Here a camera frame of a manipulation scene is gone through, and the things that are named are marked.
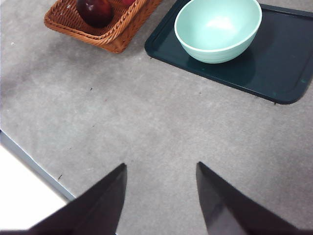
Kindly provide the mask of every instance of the apple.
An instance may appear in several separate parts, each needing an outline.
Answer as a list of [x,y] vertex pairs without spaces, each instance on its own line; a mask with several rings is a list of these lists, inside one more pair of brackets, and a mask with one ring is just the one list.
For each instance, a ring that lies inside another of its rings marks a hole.
[[136,0],[122,0],[122,3],[126,6],[131,6]]
[[77,0],[76,9],[83,20],[95,28],[107,26],[113,18],[108,0]]

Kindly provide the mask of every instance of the dark green tray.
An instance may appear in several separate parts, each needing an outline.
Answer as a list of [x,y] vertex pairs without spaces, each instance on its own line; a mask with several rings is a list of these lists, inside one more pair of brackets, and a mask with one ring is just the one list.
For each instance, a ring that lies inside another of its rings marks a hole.
[[313,13],[261,5],[263,19],[250,47],[232,61],[210,65],[189,56],[174,33],[178,0],[145,44],[151,57],[280,104],[302,97],[313,74]]

